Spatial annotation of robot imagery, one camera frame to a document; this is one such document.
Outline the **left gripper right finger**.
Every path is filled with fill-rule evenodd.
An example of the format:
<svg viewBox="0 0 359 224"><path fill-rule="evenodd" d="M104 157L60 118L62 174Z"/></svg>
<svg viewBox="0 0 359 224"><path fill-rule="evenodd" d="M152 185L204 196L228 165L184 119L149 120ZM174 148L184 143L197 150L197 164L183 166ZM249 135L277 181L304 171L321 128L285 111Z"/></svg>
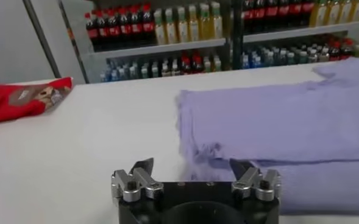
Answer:
<svg viewBox="0 0 359 224"><path fill-rule="evenodd" d="M236 178L231 184L231 190L238 198L255 197L261 201L280 199L282 181L277 170L269 169L262 173L258 167L245 160L230 159L229 164Z"/></svg>

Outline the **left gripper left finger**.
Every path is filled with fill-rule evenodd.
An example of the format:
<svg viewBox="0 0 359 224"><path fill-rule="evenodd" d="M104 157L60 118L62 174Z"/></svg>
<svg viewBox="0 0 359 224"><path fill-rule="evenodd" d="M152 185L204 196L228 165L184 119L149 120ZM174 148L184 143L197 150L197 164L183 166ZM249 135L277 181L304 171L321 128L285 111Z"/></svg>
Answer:
<svg viewBox="0 0 359 224"><path fill-rule="evenodd" d="M164 184L151 177L154 159L148 158L137 161L127 173L125 170L115 170L111 175L112 197L122 198L125 202L133 203L142 198L157 200L163 195Z"/></svg>

